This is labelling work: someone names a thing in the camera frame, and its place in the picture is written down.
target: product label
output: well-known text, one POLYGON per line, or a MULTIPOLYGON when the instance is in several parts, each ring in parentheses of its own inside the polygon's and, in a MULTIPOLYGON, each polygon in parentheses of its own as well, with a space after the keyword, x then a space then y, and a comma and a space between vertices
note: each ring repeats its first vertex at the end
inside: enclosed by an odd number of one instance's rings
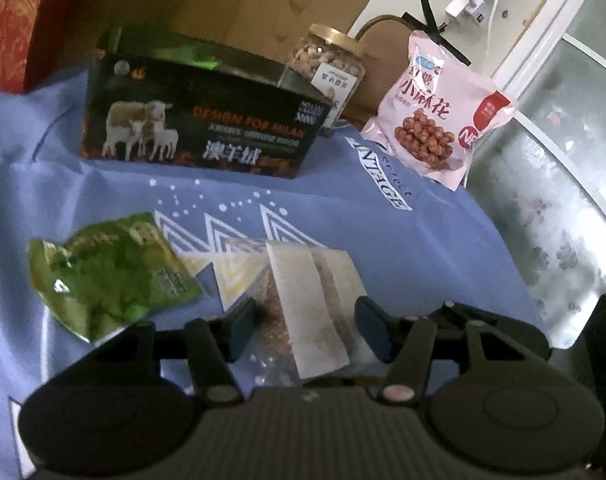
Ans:
POLYGON ((381 168, 378 155, 371 148, 359 144, 351 137, 345 137, 345 140, 352 148, 356 150, 356 152, 358 152, 358 160, 361 166, 365 171, 368 172, 368 175, 372 178, 372 180, 374 180, 378 186, 378 189, 383 196, 387 198, 388 202, 394 206, 395 209, 400 209, 401 211, 411 211, 412 208, 407 205, 403 195, 394 189, 394 186, 392 186, 390 183, 385 171, 383 171, 383 168, 381 168))
POLYGON ((296 121, 304 124, 316 124, 323 111, 319 105, 303 101, 296 112, 296 121))
POLYGON ((342 111, 345 101, 356 86, 358 79, 343 70, 339 70, 329 63, 321 63, 312 78, 312 85, 320 90, 325 97, 334 103, 334 106, 327 114, 327 119, 323 126, 329 128, 334 124, 336 117, 342 111))
POLYGON ((171 267, 162 267, 155 272, 155 275, 164 291, 174 298, 178 298, 180 294, 187 291, 180 276, 171 267))

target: pink snack bag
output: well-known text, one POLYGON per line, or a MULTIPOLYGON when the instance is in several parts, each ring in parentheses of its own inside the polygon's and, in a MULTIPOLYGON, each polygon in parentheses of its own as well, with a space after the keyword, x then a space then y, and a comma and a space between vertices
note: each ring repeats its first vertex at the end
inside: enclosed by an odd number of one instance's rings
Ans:
POLYGON ((407 70, 361 135, 404 166, 456 190, 472 161, 471 144, 514 116, 517 102, 424 33, 410 36, 407 70))

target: black box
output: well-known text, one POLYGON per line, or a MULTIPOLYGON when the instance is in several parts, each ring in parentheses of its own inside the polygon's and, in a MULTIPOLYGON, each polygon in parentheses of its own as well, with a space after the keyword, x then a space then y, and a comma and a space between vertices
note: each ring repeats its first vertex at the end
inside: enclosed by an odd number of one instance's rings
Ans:
POLYGON ((97 45, 81 152, 292 178, 331 108, 281 63, 117 26, 97 45))

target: black machine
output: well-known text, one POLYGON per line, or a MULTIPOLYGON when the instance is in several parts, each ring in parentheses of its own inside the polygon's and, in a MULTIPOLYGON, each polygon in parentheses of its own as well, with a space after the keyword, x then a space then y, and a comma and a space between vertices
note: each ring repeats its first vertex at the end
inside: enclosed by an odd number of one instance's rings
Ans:
POLYGON ((359 298, 355 321, 391 363, 362 386, 260 388, 245 399, 226 362, 254 323, 248 301, 222 319, 155 332, 140 322, 34 392, 19 432, 32 480, 587 478, 604 412, 553 369, 526 323, 447 302, 391 318, 359 298), (187 359, 195 395, 160 377, 187 359), (434 359, 460 376, 428 395, 434 359))

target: blue tablecloth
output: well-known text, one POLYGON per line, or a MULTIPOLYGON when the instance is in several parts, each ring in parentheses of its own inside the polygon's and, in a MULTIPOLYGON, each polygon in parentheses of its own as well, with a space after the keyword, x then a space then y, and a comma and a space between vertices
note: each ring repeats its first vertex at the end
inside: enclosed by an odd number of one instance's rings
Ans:
MULTIPOLYGON (((238 233, 347 250, 369 295, 394 314, 457 300, 542 326, 467 191, 421 178, 353 128, 317 139, 294 180, 87 161, 78 155, 85 87, 80 73, 29 96, 0 94, 0 480, 20 475, 12 408, 91 349, 46 314, 30 287, 30 238, 61 241, 89 223, 157 211, 180 250, 220 250, 238 233)), ((212 277, 199 277, 210 297, 156 315, 157 326, 220 314, 212 277)), ((246 390, 257 367, 247 355, 234 365, 246 390)), ((186 368, 164 373, 188 380, 186 368)))

